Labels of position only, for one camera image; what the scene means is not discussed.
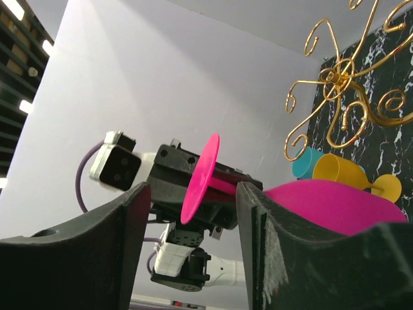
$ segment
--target ceiling light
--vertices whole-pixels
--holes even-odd
[[[20,6],[20,4],[16,0],[2,0],[5,5],[9,8],[10,11],[18,18],[18,20],[22,20],[23,16],[25,15],[25,10]]]
[[[6,178],[0,178],[0,189],[4,189],[7,184],[7,179]]]
[[[26,112],[27,114],[29,114],[31,111],[33,111],[33,104],[31,104],[30,102],[26,101],[26,100],[22,100],[20,102],[20,110],[22,110],[23,112]]]
[[[52,55],[53,45],[49,41],[44,40],[42,47],[49,56]]]

